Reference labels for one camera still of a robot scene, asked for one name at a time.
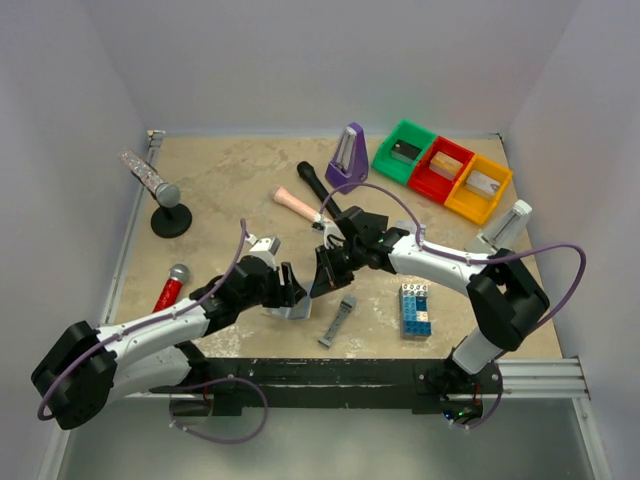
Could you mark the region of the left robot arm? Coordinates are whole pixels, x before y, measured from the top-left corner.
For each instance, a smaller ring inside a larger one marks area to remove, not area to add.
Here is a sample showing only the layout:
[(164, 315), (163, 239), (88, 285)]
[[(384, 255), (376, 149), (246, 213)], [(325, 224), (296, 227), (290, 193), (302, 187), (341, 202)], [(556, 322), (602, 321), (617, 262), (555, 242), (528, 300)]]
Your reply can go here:
[(67, 327), (31, 374), (41, 396), (37, 417), (63, 430), (95, 417), (118, 398), (116, 377), (135, 363), (168, 348), (232, 325), (255, 306), (292, 307), (307, 292), (288, 262), (272, 267), (246, 255), (188, 298), (121, 325)]

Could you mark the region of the beige card holder wallet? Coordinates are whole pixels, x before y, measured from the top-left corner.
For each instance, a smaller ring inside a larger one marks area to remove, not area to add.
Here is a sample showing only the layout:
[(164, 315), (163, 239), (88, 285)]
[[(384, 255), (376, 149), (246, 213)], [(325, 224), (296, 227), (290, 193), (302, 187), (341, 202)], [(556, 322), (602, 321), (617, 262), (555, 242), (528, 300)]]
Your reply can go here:
[(311, 314), (312, 299), (305, 296), (293, 307), (267, 308), (266, 313), (275, 318), (285, 320), (304, 320)]

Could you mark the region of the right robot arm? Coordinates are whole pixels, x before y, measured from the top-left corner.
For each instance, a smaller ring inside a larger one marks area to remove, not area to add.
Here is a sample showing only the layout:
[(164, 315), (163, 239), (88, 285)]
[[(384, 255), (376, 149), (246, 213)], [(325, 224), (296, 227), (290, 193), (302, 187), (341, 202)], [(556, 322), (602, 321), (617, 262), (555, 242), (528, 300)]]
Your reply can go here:
[(454, 348), (450, 361), (468, 375), (479, 373), (504, 351), (515, 351), (549, 308), (549, 299), (522, 261), (509, 250), (494, 256), (422, 249), (410, 232), (387, 226), (388, 218), (353, 206), (334, 219), (340, 245), (315, 249), (310, 296), (348, 286), (368, 267), (420, 277), (466, 296), (477, 327)]

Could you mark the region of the white VIP credit card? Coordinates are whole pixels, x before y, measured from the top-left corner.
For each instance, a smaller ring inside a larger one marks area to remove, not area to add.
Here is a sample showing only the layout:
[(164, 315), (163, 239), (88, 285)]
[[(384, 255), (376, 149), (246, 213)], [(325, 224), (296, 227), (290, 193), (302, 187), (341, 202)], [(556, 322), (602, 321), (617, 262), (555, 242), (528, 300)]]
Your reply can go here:
[(398, 220), (395, 223), (395, 227), (398, 229), (402, 229), (402, 230), (406, 230), (408, 231), (411, 235), (415, 235), (416, 232), (419, 232), (419, 236), (421, 240), (425, 239), (425, 233), (426, 233), (426, 225), (423, 223), (419, 224), (420, 228), (416, 227), (416, 224), (413, 221), (408, 221), (408, 220)]

